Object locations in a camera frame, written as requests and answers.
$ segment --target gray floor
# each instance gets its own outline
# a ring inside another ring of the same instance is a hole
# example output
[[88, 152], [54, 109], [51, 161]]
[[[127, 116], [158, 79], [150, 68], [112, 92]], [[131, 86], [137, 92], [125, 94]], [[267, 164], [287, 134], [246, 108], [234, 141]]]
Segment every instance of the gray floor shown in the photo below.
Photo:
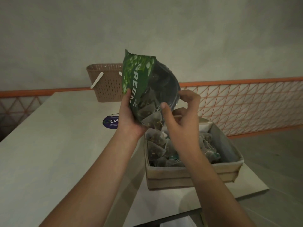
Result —
[[233, 139], [270, 188], [240, 204], [257, 226], [303, 226], [303, 129]]

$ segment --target white wall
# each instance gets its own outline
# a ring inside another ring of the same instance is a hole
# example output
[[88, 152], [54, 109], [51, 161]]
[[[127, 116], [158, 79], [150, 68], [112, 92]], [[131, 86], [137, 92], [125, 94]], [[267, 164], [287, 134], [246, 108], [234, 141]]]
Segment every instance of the white wall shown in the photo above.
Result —
[[86, 87], [124, 49], [180, 82], [302, 76], [299, 0], [0, 0], [0, 90]]

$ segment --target white table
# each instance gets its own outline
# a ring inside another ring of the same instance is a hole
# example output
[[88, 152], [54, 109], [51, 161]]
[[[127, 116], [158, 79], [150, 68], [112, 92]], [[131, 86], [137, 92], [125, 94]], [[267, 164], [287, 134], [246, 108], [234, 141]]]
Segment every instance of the white table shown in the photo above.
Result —
[[[115, 129], [102, 121], [118, 113], [119, 106], [98, 103], [93, 91], [55, 93], [0, 143], [0, 226], [42, 222], [113, 136]], [[141, 144], [106, 226], [135, 226], [200, 207], [194, 188], [147, 189]], [[268, 189], [246, 165], [235, 183], [226, 185], [235, 197]]]

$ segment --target right hand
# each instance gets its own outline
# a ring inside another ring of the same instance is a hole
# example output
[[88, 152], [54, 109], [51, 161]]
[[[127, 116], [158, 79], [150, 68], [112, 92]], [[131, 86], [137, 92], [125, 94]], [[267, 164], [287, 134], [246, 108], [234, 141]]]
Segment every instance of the right hand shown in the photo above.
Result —
[[[178, 93], [180, 99], [187, 102], [187, 109], [181, 107], [172, 112], [167, 103], [161, 103], [161, 109], [173, 146], [182, 155], [200, 149], [198, 109], [201, 97], [190, 90]], [[181, 115], [181, 120], [176, 122], [174, 115]]]

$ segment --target brown plastic basket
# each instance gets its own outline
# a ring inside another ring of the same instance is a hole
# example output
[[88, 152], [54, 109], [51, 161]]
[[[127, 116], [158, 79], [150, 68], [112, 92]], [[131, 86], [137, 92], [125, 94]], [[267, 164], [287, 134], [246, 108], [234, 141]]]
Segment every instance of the brown plastic basket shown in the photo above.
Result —
[[117, 102], [123, 97], [122, 64], [91, 64], [86, 68], [92, 84], [95, 82], [100, 72], [103, 76], [94, 87], [94, 91], [99, 102]]

